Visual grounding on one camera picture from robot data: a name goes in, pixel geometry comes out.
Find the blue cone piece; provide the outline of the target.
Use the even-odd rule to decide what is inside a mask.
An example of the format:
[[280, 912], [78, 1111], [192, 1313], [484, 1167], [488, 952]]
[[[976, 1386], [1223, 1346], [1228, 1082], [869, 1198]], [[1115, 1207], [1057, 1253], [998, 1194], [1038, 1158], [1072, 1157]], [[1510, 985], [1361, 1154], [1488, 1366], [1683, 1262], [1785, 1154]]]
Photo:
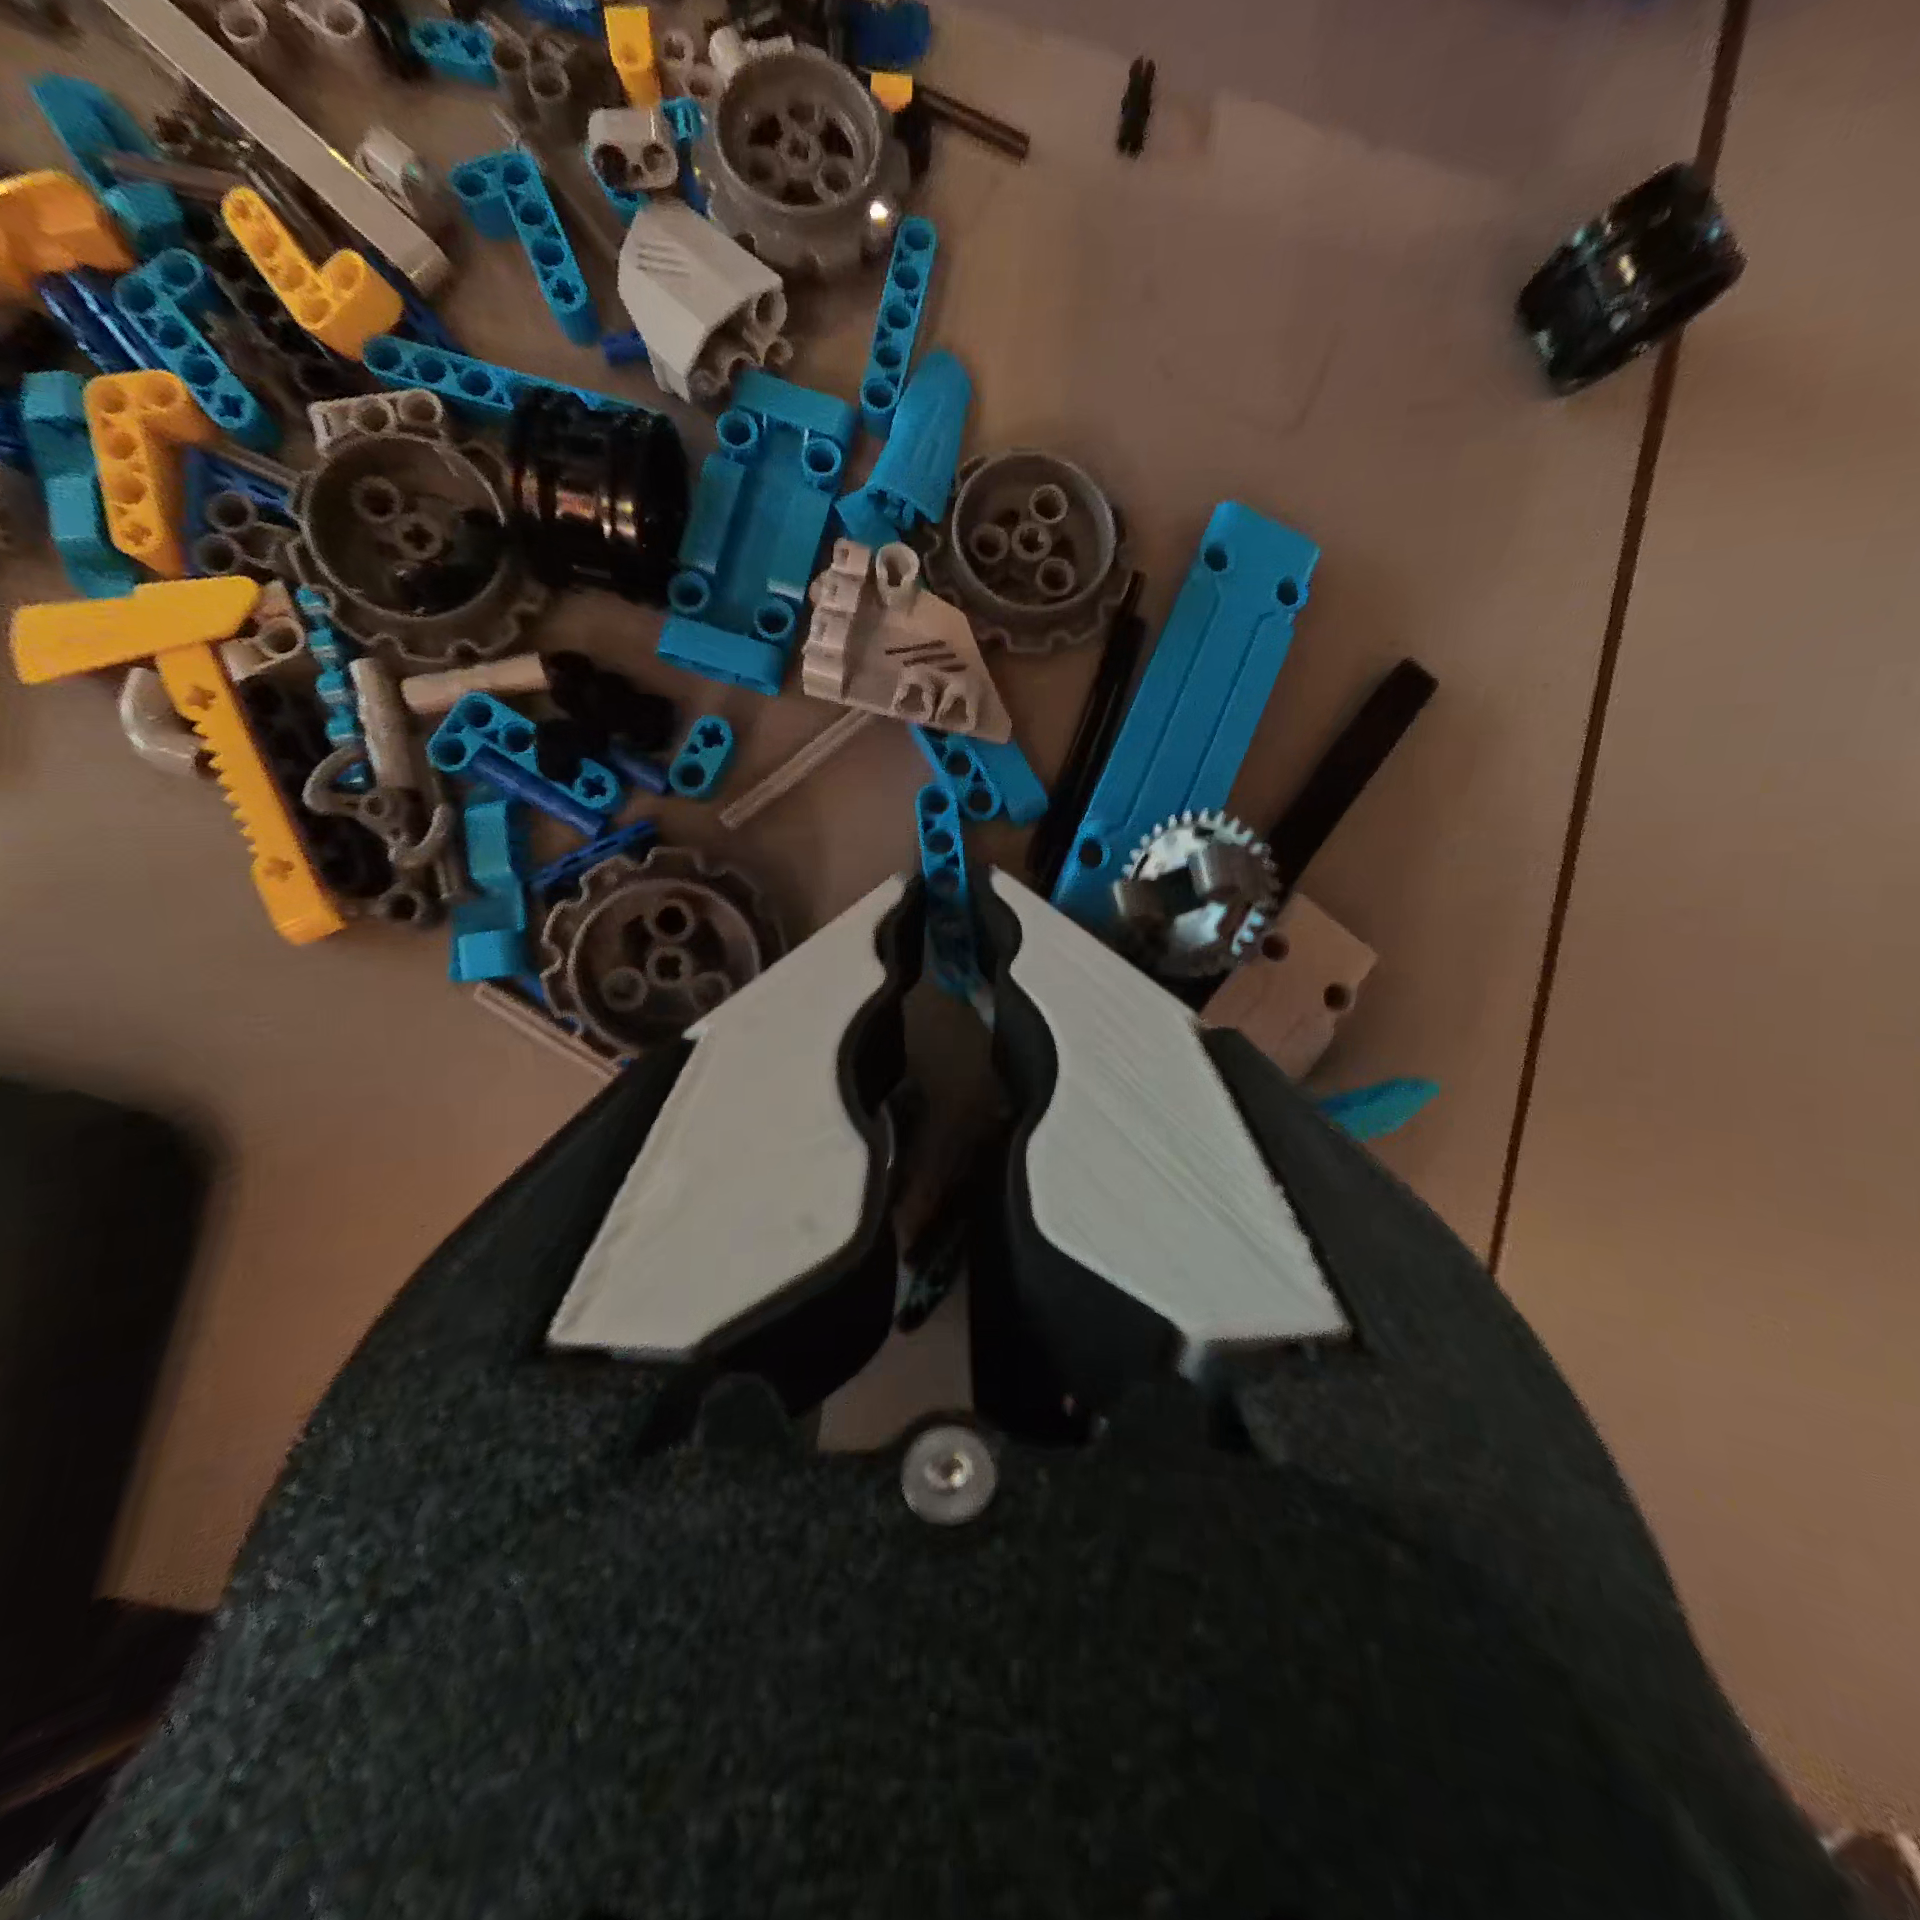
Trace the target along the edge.
[[867, 481], [835, 503], [851, 541], [875, 549], [943, 521], [972, 392], [972, 374], [950, 349], [920, 357]]

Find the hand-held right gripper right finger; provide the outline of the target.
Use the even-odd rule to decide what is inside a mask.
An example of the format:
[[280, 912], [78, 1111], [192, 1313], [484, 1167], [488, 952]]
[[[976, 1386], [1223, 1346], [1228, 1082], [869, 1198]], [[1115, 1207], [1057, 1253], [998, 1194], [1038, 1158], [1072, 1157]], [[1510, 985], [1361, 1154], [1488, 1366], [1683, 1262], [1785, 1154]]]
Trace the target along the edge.
[[1005, 868], [982, 873], [997, 1205], [1024, 1356], [1075, 1409], [1340, 1346], [1352, 1318], [1180, 999]]

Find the grey bevel gear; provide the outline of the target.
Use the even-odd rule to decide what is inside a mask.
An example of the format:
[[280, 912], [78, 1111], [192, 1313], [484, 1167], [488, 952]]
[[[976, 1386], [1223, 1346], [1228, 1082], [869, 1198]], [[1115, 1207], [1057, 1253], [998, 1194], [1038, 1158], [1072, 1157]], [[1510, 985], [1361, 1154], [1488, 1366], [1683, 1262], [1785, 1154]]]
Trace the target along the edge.
[[1151, 826], [1111, 887], [1113, 946], [1164, 980], [1215, 980], [1279, 912], [1269, 844], [1233, 816], [1188, 806]]

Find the pile of building pieces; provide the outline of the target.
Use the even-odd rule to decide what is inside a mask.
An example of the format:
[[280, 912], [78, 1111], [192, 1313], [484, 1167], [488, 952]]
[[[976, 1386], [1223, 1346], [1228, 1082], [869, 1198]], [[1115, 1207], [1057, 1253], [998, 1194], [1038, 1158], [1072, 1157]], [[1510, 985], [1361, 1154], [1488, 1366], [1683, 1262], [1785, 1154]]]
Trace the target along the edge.
[[[630, 161], [622, 297], [656, 332], [654, 377], [717, 409], [716, 441], [687, 461], [687, 526], [668, 588], [657, 661], [774, 698], [788, 666], [837, 717], [726, 809], [735, 826], [776, 805], [872, 717], [907, 728], [963, 823], [998, 814], [1061, 823], [1029, 775], [966, 614], [926, 583], [917, 532], [851, 541], [835, 503], [885, 446], [936, 257], [935, 223], [900, 222], [886, 257], [841, 279], [782, 276], [705, 213], [693, 157], [703, 111], [734, 76], [647, 39], [644, 8], [603, 16], [627, 103], [591, 118], [603, 157]], [[249, 873], [291, 943], [351, 917], [449, 930], [449, 978], [541, 1040], [611, 1077], [611, 1061], [547, 1013], [537, 978], [544, 912], [591, 864], [660, 848], [656, 823], [617, 825], [628, 796], [708, 800], [734, 733], [697, 714], [671, 760], [656, 733], [671, 702], [568, 653], [518, 652], [403, 673], [333, 624], [288, 562], [293, 497], [331, 438], [365, 429], [488, 442], [528, 391], [590, 404], [636, 399], [460, 354], [416, 298], [411, 257], [371, 239], [308, 261], [284, 204], [259, 184], [278, 166], [343, 223], [305, 166], [313, 128], [255, 82], [239, 39], [217, 45], [177, 13], [192, 136], [237, 178], [198, 204], [161, 178], [167, 151], [107, 88], [28, 78], [64, 166], [5, 178], [5, 303], [39, 298], [95, 377], [28, 357], [5, 392], [5, 465], [36, 477], [73, 606], [22, 608], [22, 681], [113, 679], [119, 726], [145, 760], [211, 780], [246, 839]], [[1088, 793], [1134, 661], [1137, 577], [1107, 633], [1095, 705], [1075, 741]], [[1433, 692], [1403, 663], [1336, 741], [1356, 762], [1316, 768], [1328, 806], [1299, 806], [1295, 848], [1271, 848], [1283, 895]]]

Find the grey toothed wheel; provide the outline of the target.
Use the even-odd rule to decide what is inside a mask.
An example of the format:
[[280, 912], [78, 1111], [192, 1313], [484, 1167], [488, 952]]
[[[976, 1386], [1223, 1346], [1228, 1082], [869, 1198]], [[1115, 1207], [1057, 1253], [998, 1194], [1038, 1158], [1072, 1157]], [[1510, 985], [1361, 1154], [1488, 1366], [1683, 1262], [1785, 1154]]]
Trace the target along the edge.
[[693, 157], [717, 228], [782, 276], [832, 281], [886, 257], [910, 186], [893, 116], [809, 45], [748, 56]]
[[787, 952], [753, 874], [694, 848], [608, 854], [544, 912], [547, 1013], [611, 1061], [681, 1037]]
[[1041, 447], [963, 461], [949, 511], [917, 532], [927, 588], [985, 653], [1052, 655], [1099, 640], [1132, 581], [1121, 514], [1078, 464]]
[[502, 456], [477, 438], [341, 433], [294, 486], [294, 583], [403, 673], [481, 665], [532, 641], [548, 590], [521, 558]]

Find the tan block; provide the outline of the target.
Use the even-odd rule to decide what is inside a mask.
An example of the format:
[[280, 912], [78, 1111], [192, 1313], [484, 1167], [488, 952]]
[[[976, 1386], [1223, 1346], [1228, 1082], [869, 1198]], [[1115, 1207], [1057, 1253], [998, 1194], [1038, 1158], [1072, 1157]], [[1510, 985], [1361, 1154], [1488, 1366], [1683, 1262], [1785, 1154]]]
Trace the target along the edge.
[[1253, 954], [1212, 991], [1197, 1022], [1243, 1034], [1300, 1082], [1325, 1061], [1376, 966], [1379, 954], [1360, 934], [1293, 894]]

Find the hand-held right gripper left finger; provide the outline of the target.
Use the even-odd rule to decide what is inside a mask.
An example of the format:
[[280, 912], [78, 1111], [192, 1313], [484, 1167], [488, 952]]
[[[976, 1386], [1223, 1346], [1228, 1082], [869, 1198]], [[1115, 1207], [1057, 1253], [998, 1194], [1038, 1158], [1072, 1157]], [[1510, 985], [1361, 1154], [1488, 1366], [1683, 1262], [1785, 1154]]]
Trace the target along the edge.
[[893, 874], [685, 1032], [553, 1353], [758, 1376], [814, 1409], [880, 1350], [920, 966], [924, 882]]

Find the long blue panel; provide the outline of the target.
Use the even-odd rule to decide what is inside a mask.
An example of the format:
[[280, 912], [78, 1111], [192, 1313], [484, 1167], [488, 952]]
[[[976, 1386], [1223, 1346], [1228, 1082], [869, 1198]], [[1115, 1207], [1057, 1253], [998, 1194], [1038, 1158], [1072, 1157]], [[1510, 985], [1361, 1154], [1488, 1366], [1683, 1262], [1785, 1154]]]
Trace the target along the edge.
[[1225, 809], [1319, 560], [1295, 528], [1214, 508], [1049, 895], [1081, 927], [1115, 922], [1113, 885], [1151, 830]]

